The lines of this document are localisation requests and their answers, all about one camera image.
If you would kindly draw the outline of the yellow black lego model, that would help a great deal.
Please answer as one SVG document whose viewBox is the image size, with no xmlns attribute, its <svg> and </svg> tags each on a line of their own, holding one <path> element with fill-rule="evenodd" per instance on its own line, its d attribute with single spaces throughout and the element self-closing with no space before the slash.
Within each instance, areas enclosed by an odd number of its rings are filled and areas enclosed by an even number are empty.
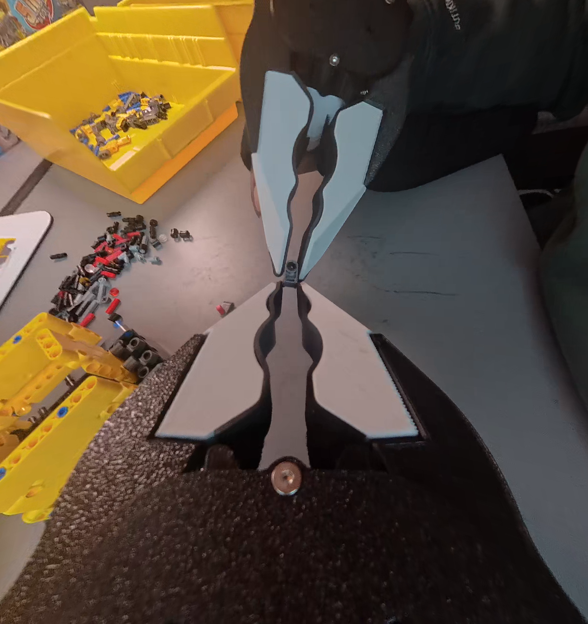
<svg viewBox="0 0 588 624">
<path fill-rule="evenodd" d="M 163 357 L 121 330 L 35 316 L 0 347 L 0 514 L 45 521 L 88 445 Z"/>
</svg>

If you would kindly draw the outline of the empty yellow storage bin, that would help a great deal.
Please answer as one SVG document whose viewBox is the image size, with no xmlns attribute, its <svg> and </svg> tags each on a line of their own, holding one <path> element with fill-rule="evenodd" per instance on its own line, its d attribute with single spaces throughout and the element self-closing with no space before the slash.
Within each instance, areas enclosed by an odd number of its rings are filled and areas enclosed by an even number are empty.
<svg viewBox="0 0 588 624">
<path fill-rule="evenodd" d="M 243 41 L 253 15 L 253 1 L 121 1 L 118 7 L 212 6 L 224 27 L 228 42 L 239 63 Z"/>
</svg>

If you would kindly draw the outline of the white book stand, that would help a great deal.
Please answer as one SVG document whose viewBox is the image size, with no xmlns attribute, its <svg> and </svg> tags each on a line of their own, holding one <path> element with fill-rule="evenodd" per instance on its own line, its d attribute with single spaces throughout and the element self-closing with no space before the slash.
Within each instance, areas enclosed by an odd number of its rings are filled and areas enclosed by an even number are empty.
<svg viewBox="0 0 588 624">
<path fill-rule="evenodd" d="M 16 238 L 12 254 L 0 269 L 0 309 L 46 237 L 53 217 L 45 211 L 0 216 L 0 238 Z"/>
</svg>

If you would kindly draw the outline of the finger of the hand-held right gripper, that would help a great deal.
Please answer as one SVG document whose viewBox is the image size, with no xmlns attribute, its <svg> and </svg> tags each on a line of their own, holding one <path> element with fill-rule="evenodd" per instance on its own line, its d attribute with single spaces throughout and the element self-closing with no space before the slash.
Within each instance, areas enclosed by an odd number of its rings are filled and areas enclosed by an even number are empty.
<svg viewBox="0 0 588 624">
<path fill-rule="evenodd" d="M 365 193 L 382 117 L 382 109 L 362 101 L 339 111 L 323 135 L 326 172 L 314 194 L 312 219 L 301 242 L 299 278 L 308 276 Z"/>
<path fill-rule="evenodd" d="M 285 271 L 298 185 L 298 156 L 305 147 L 313 103 L 295 74 L 265 74 L 257 149 L 251 154 L 260 214 L 274 274 Z"/>
</svg>

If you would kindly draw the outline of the pile of small lego pins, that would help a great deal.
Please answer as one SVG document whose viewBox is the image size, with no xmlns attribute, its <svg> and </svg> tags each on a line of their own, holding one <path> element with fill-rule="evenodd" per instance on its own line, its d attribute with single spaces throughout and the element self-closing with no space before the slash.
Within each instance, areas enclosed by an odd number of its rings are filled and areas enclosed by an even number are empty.
<svg viewBox="0 0 588 624">
<path fill-rule="evenodd" d="M 67 274 L 51 299 L 48 314 L 62 321 L 89 327 L 99 313 L 120 325 L 120 289 L 116 284 L 133 263 L 160 265 L 158 252 L 165 242 L 193 241 L 189 230 L 172 228 L 170 234 L 159 231 L 156 219 L 141 214 L 123 216 L 109 212 L 112 220 L 87 254 Z"/>
</svg>

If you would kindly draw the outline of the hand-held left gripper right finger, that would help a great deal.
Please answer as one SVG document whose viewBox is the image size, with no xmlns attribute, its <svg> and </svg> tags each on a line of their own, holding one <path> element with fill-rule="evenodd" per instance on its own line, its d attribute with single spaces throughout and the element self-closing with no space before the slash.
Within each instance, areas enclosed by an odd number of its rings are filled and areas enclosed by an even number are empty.
<svg viewBox="0 0 588 624">
<path fill-rule="evenodd" d="M 312 359 L 305 423 L 311 464 L 339 464 L 348 451 L 419 442 L 416 419 L 373 333 L 309 285 L 299 286 L 303 347 Z"/>
</svg>

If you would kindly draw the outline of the yellow bin with small parts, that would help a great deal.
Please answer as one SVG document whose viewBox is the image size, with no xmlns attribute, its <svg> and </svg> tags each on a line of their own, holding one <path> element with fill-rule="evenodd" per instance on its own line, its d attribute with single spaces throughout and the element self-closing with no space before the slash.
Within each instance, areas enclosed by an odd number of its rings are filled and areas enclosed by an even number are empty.
<svg viewBox="0 0 588 624">
<path fill-rule="evenodd" d="M 99 160 L 70 133 L 120 93 L 162 94 L 169 117 Z M 42 158 L 144 203 L 238 116 L 234 53 L 212 6 L 85 9 L 0 53 L 0 124 Z"/>
</svg>

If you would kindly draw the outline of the heap of lego parts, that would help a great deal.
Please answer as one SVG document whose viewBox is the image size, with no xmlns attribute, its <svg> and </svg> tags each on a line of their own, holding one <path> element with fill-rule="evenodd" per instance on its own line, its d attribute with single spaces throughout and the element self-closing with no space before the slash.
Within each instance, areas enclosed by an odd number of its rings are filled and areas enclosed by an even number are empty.
<svg viewBox="0 0 588 624">
<path fill-rule="evenodd" d="M 172 104 L 162 95 L 120 93 L 101 113 L 92 113 L 70 130 L 99 160 L 109 160 L 132 142 L 131 130 L 149 130 L 166 121 Z"/>
</svg>

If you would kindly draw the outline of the blue robot kit box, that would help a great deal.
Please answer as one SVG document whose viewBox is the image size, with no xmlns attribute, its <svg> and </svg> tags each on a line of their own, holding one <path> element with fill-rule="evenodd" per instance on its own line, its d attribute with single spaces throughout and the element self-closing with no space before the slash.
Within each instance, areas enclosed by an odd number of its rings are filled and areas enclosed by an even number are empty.
<svg viewBox="0 0 588 624">
<path fill-rule="evenodd" d="M 0 1 L 0 52 L 81 6 L 83 1 Z M 0 124 L 0 156 L 18 143 L 19 138 Z"/>
</svg>

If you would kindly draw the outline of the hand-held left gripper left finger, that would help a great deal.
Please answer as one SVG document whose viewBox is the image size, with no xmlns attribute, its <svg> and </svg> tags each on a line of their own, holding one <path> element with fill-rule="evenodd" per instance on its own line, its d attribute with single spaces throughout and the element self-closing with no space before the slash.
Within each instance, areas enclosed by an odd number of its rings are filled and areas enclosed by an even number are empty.
<svg viewBox="0 0 588 624">
<path fill-rule="evenodd" d="M 209 328 L 160 413 L 154 436 L 229 448 L 258 467 L 272 420 L 267 355 L 275 346 L 282 284 L 266 287 Z"/>
</svg>

